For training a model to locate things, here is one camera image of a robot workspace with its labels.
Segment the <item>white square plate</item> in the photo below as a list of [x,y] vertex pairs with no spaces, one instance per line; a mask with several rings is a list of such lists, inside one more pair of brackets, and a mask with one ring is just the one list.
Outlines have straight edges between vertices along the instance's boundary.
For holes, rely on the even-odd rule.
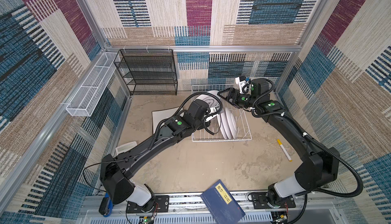
[[160,123],[160,121],[172,117],[177,110],[178,107],[172,109],[160,110],[160,111],[153,111],[152,112],[153,133],[155,133],[157,125]]

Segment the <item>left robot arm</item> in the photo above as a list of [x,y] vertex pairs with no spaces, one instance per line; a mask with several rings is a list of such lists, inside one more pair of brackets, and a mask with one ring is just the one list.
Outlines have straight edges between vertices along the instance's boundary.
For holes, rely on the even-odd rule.
[[207,129],[207,118],[218,115],[223,103],[216,109],[201,99],[191,102],[188,109],[179,107],[168,119],[163,119],[155,133],[136,147],[101,161],[100,181],[114,205],[123,202],[137,204],[145,212],[152,210],[155,195],[146,184],[132,181],[136,172],[162,151],[191,136],[196,130]]

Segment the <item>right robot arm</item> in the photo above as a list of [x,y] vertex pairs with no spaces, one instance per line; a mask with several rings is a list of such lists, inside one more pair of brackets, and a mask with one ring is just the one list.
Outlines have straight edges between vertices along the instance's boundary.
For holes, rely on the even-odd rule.
[[293,195],[303,195],[337,179],[339,161],[335,148],[325,152],[310,142],[312,137],[299,129],[289,113],[278,101],[270,99],[274,82],[265,79],[236,79],[239,88],[228,88],[218,93],[219,97],[238,109],[246,109],[274,127],[293,147],[302,163],[291,177],[268,187],[266,198],[272,208],[278,208]]

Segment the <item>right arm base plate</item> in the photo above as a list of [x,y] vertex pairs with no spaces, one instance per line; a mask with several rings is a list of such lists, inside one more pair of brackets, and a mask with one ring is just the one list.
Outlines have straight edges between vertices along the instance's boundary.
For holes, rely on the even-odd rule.
[[252,202],[255,209],[290,209],[296,207],[292,196],[280,198],[277,194],[269,191],[251,192],[247,195],[247,199]]

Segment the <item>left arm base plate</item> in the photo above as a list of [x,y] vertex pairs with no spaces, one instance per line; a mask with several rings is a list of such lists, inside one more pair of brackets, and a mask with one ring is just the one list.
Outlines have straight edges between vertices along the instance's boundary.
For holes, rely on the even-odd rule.
[[169,210],[170,196],[157,195],[153,196],[144,206],[139,206],[136,203],[128,202],[126,214],[134,213],[165,213]]

